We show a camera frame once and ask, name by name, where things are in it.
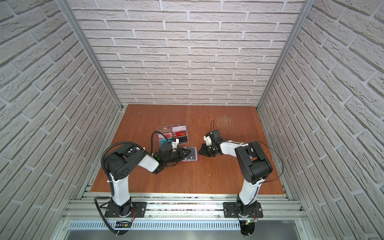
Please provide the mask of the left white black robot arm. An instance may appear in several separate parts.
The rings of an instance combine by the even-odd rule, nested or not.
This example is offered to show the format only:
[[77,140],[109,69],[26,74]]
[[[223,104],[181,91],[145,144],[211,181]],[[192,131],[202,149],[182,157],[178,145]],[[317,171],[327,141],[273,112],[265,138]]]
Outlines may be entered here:
[[119,217],[126,217],[133,211],[129,176],[137,166],[158,174],[183,161],[191,152],[170,143],[163,144],[154,155],[133,142],[120,142],[108,147],[101,157],[101,166],[112,194],[107,210],[114,211]]

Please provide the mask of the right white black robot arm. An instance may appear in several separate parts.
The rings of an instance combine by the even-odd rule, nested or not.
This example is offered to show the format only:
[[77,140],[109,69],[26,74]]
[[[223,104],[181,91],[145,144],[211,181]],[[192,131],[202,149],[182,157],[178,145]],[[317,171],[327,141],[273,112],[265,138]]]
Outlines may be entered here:
[[248,216],[256,209],[257,195],[262,184],[273,172],[271,162],[255,142],[237,143],[225,141],[218,130],[204,136],[199,154],[205,157],[230,155],[237,158],[241,173],[244,177],[243,187],[237,196],[236,208],[240,216]]

